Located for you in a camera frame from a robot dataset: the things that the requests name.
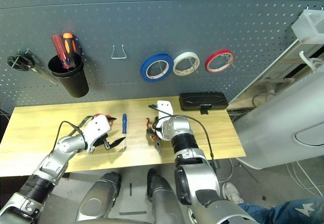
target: scissors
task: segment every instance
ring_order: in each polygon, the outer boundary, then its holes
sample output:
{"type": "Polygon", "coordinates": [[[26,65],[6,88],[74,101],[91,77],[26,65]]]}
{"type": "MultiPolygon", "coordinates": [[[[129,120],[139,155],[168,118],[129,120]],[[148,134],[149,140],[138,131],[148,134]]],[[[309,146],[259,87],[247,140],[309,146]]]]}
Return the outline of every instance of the scissors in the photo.
{"type": "Polygon", "coordinates": [[[7,59],[7,64],[16,70],[19,71],[34,71],[37,74],[39,74],[44,79],[48,80],[49,82],[53,83],[54,85],[57,85],[50,77],[48,77],[45,73],[39,71],[35,68],[35,61],[33,58],[28,54],[28,50],[23,52],[18,52],[16,56],[10,56],[7,59]]]}

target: jeans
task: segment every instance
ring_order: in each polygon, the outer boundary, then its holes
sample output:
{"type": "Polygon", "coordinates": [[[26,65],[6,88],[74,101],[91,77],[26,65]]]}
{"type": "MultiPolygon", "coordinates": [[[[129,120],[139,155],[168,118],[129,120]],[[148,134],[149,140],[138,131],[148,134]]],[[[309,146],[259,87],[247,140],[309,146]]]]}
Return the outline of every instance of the jeans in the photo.
{"type": "Polygon", "coordinates": [[[324,224],[324,197],[292,200],[271,209],[249,203],[239,206],[262,224],[324,224]]]}

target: floor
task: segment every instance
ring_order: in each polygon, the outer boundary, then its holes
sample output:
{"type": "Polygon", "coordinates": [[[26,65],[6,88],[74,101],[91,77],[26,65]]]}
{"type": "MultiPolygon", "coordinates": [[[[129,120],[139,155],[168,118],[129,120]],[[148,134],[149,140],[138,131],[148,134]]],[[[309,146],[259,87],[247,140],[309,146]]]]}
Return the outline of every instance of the floor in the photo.
{"type": "MultiPolygon", "coordinates": [[[[300,164],[313,179],[320,185],[324,184],[324,158],[317,157],[300,161],[300,164]]],[[[230,172],[230,161],[220,160],[221,168],[217,175],[219,180],[226,178],[230,172]]],[[[113,207],[110,217],[129,218],[152,222],[151,203],[146,199],[146,173],[155,167],[165,177],[172,188],[174,185],[174,164],[157,166],[139,166],[121,169],[106,169],[71,173],[69,179],[62,179],[48,198],[46,207],[39,224],[70,223],[75,219],[78,205],[93,183],[103,174],[115,171],[121,174],[122,183],[119,197],[113,207]],[[130,196],[130,183],[132,183],[132,196],[130,196]],[[120,212],[146,211],[146,214],[120,216],[120,212]]],[[[296,173],[301,181],[310,186],[307,178],[296,166],[296,173]]],[[[242,198],[249,203],[261,205],[267,208],[279,205],[292,199],[313,197],[311,193],[297,186],[289,176],[286,166],[280,165],[264,170],[255,170],[242,166],[234,159],[234,172],[231,181],[240,191],[242,198]]],[[[190,223],[187,217],[187,208],[182,206],[186,223],[190,223]]]]}

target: wooden tabletop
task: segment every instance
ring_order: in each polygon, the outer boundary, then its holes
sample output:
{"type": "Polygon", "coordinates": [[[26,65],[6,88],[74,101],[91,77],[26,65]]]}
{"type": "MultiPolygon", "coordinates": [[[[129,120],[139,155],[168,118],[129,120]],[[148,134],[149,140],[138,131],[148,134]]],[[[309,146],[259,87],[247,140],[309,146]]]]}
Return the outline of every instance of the wooden tabletop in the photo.
{"type": "MultiPolygon", "coordinates": [[[[93,154],[76,154],[67,172],[174,162],[171,142],[162,141],[162,156],[154,142],[146,136],[145,119],[154,120],[157,112],[149,104],[157,100],[171,102],[174,114],[186,114],[200,120],[206,127],[215,159],[243,157],[245,152],[226,110],[211,110],[208,115],[199,111],[180,109],[178,97],[147,98],[117,101],[85,102],[42,106],[16,107],[0,144],[0,176],[30,175],[42,159],[52,150],[59,124],[67,120],[75,125],[88,115],[108,114],[117,118],[108,134],[108,141],[123,136],[122,115],[127,114],[126,151],[123,143],[106,151],[101,145],[93,154]]],[[[201,126],[190,121],[199,148],[210,158],[206,136],[201,126]]],[[[72,130],[63,124],[60,137],[72,130]]]]}

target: gray pegboard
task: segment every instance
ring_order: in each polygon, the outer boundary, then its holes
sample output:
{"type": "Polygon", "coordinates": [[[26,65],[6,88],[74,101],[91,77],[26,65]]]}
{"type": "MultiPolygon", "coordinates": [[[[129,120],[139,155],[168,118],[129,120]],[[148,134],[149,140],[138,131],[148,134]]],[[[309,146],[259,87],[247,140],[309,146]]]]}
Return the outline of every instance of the gray pegboard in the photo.
{"type": "Polygon", "coordinates": [[[2,0],[0,9],[1,108],[83,101],[222,91],[230,100],[261,73],[293,40],[291,24],[309,6],[323,0],[2,0]],[[6,58],[29,48],[39,68],[55,55],[51,35],[74,33],[84,51],[90,91],[72,98],[60,86],[33,72],[9,69],[6,58]],[[112,60],[115,44],[127,59],[112,60]],[[204,63],[213,52],[228,48],[234,66],[207,73],[204,63]],[[198,54],[198,73],[171,74],[158,83],[144,82],[143,61],[156,53],[173,58],[198,54]]]}

